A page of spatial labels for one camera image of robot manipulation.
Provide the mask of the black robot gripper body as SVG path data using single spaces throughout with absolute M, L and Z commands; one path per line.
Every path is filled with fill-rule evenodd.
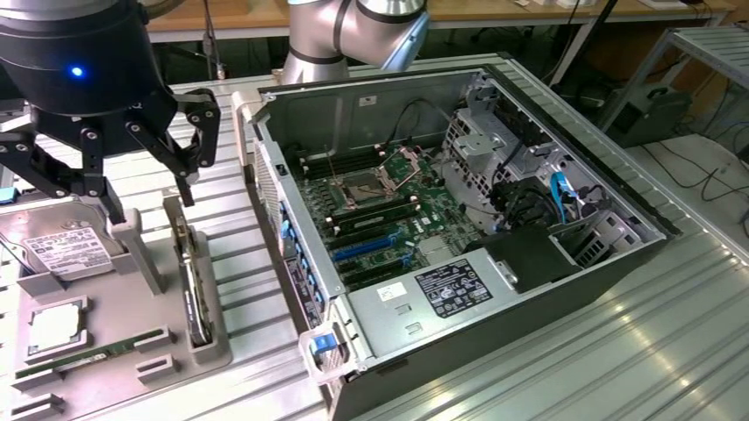
M 142 147 L 128 119 L 165 133 L 175 101 L 146 25 L 138 1 L 2 3 L 2 66 L 32 106 L 39 133 L 80 147 L 91 128 L 106 155 Z

